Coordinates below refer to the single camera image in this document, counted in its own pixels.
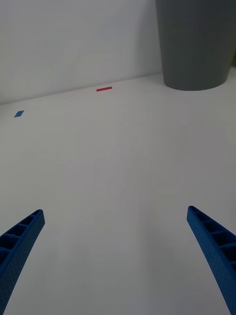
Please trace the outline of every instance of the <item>gray trash can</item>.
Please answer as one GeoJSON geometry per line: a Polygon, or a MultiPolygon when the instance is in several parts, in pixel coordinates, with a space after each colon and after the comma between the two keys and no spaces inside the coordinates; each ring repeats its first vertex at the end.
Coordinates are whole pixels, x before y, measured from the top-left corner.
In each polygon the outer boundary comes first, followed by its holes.
{"type": "Polygon", "coordinates": [[[236,50],[236,0],[156,0],[164,82],[177,90],[224,83],[236,50]]]}

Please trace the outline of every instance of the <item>red rectangular block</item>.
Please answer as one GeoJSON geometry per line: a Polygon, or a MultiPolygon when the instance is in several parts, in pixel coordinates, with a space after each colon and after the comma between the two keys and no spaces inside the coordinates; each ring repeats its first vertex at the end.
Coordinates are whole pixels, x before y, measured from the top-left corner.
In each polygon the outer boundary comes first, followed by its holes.
{"type": "Polygon", "coordinates": [[[107,88],[101,88],[101,89],[97,89],[97,92],[101,92],[101,91],[105,91],[105,90],[111,90],[112,87],[107,87],[107,88]]]}

